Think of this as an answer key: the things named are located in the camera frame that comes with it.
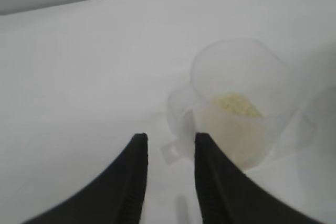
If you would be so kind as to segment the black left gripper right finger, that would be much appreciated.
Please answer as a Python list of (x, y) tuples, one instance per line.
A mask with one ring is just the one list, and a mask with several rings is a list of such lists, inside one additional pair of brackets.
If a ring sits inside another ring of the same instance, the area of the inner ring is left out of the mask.
[(195, 135), (194, 178), (203, 223), (316, 223), (249, 179), (211, 136)]

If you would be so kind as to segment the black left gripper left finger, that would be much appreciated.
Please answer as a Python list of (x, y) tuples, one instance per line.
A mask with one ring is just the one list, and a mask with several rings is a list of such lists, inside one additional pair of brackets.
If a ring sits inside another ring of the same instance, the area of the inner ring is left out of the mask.
[(148, 178), (148, 137), (135, 134), (90, 184), (28, 223), (139, 223)]

